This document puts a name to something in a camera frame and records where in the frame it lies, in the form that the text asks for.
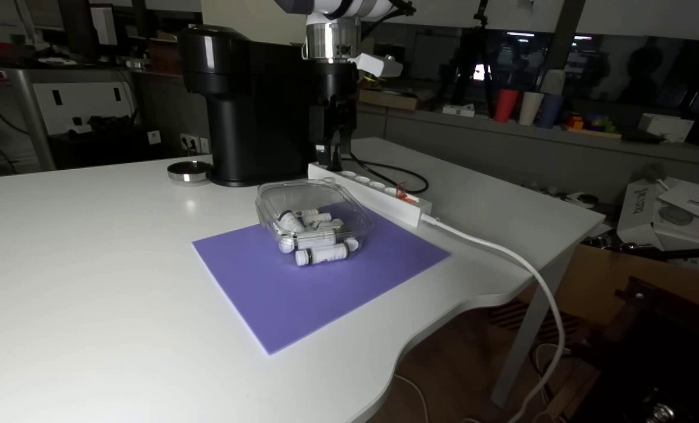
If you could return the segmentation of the heap of small white bottles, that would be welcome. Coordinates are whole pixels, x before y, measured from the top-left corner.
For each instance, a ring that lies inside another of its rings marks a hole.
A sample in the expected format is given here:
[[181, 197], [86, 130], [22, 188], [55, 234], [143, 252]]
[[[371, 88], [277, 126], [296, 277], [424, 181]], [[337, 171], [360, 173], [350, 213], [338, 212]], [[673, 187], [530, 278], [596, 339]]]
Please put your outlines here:
[[361, 246], [341, 219], [320, 209], [285, 210], [271, 223], [280, 251], [298, 267], [346, 260]]

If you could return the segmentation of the black coffee machine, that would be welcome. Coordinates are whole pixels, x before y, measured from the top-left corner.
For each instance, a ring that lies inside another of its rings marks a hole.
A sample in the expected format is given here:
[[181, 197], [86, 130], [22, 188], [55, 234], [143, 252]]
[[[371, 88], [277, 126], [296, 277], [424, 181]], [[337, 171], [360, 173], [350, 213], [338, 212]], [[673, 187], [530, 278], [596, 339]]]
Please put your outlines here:
[[177, 46], [186, 89], [206, 102], [211, 182], [247, 187], [305, 177], [315, 146], [301, 49], [205, 25], [182, 30]]

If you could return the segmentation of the white cup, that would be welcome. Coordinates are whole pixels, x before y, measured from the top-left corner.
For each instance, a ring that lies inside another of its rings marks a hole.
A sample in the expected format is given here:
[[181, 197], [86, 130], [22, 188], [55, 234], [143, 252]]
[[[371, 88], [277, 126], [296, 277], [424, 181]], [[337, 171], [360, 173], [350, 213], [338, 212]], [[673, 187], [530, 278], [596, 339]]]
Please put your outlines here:
[[532, 126], [545, 98], [544, 93], [524, 92], [519, 112], [518, 124], [522, 126]]

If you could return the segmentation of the stack of white boxes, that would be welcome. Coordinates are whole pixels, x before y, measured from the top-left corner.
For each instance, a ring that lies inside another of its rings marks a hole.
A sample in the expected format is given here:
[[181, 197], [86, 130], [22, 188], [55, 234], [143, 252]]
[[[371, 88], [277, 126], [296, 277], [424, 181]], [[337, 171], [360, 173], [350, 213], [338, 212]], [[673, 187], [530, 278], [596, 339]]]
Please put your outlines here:
[[[699, 217], [659, 199], [657, 182], [636, 180], [626, 187], [616, 234], [624, 243], [653, 246], [663, 252], [699, 249]], [[699, 257], [669, 259], [681, 268], [699, 271]]]

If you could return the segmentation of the flat cardboard box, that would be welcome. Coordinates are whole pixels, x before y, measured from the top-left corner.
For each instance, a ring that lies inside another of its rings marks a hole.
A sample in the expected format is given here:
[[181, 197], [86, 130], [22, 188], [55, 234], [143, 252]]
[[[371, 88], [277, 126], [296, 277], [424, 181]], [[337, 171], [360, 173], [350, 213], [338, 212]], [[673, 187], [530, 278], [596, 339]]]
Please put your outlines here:
[[383, 108], [414, 112], [430, 104], [435, 93], [430, 89], [394, 91], [390, 89], [360, 89], [358, 101]]

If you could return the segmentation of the double wall socket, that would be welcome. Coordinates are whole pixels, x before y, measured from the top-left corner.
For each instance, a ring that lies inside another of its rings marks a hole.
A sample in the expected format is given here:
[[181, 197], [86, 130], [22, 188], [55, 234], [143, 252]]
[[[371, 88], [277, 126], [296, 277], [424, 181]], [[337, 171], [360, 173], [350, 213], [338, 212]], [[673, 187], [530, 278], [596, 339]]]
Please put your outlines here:
[[180, 146], [188, 156], [210, 154], [210, 142], [207, 137], [191, 136], [190, 134], [181, 133], [179, 140]]

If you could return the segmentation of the red cup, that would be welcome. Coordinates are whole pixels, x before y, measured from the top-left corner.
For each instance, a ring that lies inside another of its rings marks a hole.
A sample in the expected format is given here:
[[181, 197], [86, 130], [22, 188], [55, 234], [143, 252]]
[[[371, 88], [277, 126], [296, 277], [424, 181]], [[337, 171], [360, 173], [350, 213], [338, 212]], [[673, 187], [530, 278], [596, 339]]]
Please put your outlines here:
[[511, 119], [520, 91], [516, 89], [500, 89], [496, 101], [493, 120], [495, 122], [506, 123]]

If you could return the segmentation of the heap of colourful toy blocks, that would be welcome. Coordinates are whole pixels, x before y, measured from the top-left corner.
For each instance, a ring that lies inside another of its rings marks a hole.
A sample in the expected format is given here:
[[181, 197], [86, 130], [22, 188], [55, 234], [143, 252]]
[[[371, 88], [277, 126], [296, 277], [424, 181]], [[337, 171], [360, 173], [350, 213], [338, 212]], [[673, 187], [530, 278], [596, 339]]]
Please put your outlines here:
[[609, 137], [610, 139], [623, 137], [609, 117], [597, 113], [572, 112], [562, 123], [561, 128], [567, 132], [586, 136]]

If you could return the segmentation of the blue cup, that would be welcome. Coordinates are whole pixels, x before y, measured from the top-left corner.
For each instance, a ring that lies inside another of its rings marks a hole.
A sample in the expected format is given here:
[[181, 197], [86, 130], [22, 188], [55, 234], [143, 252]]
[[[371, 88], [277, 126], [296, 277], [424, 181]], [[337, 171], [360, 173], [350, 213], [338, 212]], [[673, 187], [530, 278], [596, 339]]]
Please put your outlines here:
[[545, 94], [537, 126], [545, 129], [554, 128], [561, 115], [563, 104], [564, 96]]

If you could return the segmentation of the metal table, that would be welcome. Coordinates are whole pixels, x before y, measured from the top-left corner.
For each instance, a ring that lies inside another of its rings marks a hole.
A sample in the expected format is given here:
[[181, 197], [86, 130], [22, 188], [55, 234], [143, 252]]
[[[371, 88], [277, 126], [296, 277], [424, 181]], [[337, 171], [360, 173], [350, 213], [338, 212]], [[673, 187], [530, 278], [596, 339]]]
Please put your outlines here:
[[54, 170], [51, 141], [89, 118], [131, 117], [136, 97], [126, 70], [0, 58], [0, 170]]

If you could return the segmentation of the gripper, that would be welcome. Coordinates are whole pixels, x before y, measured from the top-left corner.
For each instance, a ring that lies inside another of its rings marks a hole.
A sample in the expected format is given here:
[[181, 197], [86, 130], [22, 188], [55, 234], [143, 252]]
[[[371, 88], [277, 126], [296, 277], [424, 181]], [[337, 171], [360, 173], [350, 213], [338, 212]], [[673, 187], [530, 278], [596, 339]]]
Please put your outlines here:
[[352, 62], [310, 62], [310, 125], [320, 166], [342, 171], [357, 128], [358, 69]]

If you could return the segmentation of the clear plastic container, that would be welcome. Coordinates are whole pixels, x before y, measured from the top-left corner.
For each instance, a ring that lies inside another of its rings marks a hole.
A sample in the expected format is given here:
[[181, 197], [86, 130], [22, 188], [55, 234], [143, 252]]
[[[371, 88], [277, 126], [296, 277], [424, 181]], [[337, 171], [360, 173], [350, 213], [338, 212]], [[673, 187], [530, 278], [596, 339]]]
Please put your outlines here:
[[298, 267], [346, 260], [374, 229], [365, 208], [332, 179], [263, 184], [255, 205], [261, 227]]

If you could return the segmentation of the clear plastic container lid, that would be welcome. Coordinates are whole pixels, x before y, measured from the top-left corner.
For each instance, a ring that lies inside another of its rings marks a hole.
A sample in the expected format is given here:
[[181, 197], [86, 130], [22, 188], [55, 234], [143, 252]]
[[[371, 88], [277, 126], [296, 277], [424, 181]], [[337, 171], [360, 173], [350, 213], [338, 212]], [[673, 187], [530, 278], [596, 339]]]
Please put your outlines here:
[[307, 210], [329, 213], [342, 219], [349, 231], [368, 232], [373, 227], [365, 208], [349, 190], [336, 182], [300, 179], [283, 180], [258, 187], [256, 211], [261, 227], [272, 230], [283, 213], [294, 215]]

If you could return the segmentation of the white power strip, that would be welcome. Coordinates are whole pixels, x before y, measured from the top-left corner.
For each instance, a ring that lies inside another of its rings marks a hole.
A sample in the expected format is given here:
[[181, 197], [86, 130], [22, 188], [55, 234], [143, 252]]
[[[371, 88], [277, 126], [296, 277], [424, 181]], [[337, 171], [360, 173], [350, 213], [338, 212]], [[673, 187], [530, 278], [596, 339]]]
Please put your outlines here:
[[363, 206], [379, 214], [417, 227], [424, 215], [432, 214], [432, 203], [419, 196], [403, 193], [397, 187], [382, 184], [362, 174], [344, 170], [332, 172], [317, 163], [308, 166], [309, 179], [333, 182], [347, 190]]

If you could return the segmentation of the purple mat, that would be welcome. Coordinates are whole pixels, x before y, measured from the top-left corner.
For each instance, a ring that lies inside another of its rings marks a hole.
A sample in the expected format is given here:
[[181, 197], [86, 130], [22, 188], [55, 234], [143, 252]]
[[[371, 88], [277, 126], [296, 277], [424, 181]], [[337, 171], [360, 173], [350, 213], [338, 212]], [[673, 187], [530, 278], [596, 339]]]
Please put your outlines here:
[[368, 210], [371, 232], [349, 257], [299, 267], [260, 225], [193, 247], [267, 354], [275, 354], [449, 257]]

